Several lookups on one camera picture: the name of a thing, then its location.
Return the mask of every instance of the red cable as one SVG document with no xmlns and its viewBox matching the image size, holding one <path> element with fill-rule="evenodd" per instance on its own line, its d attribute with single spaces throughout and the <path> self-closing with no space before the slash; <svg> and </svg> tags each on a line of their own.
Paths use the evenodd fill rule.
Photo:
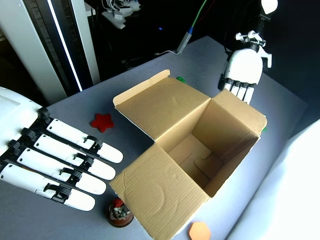
<svg viewBox="0 0 320 240">
<path fill-rule="evenodd" d="M 211 9 L 211 7 L 214 5 L 216 0 L 213 0 L 213 2 L 211 3 L 210 7 L 205 11 L 205 14 L 197 21 L 197 23 L 199 23 L 209 12 L 209 10 Z"/>
</svg>

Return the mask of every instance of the green cable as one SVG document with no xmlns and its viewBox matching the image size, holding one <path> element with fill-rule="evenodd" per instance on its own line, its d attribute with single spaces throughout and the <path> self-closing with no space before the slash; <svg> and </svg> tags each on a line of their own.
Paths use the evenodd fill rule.
<svg viewBox="0 0 320 240">
<path fill-rule="evenodd" d="M 196 25 L 196 22 L 197 22 L 197 20 L 198 20 L 198 17 L 199 17 L 199 15 L 200 15 L 200 12 L 201 12 L 202 8 L 204 7 L 204 5 L 206 4 L 206 2 L 207 2 L 207 0 L 204 0 L 204 1 L 203 1 L 202 5 L 201 5 L 201 7 L 200 7 L 200 9 L 199 9 L 196 17 L 195 17 L 195 20 L 193 21 L 193 24 L 192 24 L 192 26 L 191 26 L 192 28 Z"/>
</svg>

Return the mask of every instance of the cardboard box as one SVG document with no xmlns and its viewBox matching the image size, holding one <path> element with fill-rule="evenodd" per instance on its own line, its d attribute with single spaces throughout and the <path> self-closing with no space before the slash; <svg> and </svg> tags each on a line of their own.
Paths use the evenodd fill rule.
<svg viewBox="0 0 320 240">
<path fill-rule="evenodd" d="M 155 240 L 215 196 L 260 139 L 266 117 L 228 91 L 210 98 L 164 70 L 113 99 L 154 144 L 110 185 Z"/>
</svg>

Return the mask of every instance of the robotic arm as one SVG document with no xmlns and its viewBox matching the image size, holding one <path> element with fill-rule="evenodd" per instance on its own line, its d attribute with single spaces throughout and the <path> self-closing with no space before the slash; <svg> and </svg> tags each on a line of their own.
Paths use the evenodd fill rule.
<svg viewBox="0 0 320 240">
<path fill-rule="evenodd" d="M 258 85 L 263 72 L 264 62 L 268 68 L 272 67 L 272 54 L 266 53 L 263 47 L 266 41 L 262 32 L 265 23 L 270 20 L 271 14 L 277 9 L 278 0 L 261 0 L 260 14 L 258 16 L 256 31 L 248 34 L 235 35 L 235 39 L 241 42 L 241 49 L 232 53 L 225 73 L 221 75 L 218 88 L 227 89 L 239 99 L 250 104 L 254 93 L 254 87 Z"/>
<path fill-rule="evenodd" d="M 120 163 L 114 147 L 66 123 L 46 108 L 0 87 L 0 181 L 64 205 L 90 211 Z"/>
</svg>

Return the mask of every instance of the orange hexagonal object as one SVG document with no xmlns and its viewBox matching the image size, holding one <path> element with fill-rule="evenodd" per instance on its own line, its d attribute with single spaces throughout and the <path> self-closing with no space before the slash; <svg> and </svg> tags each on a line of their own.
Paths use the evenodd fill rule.
<svg viewBox="0 0 320 240">
<path fill-rule="evenodd" d="M 191 240 L 210 240 L 211 232 L 204 222 L 194 222 L 189 230 Z"/>
</svg>

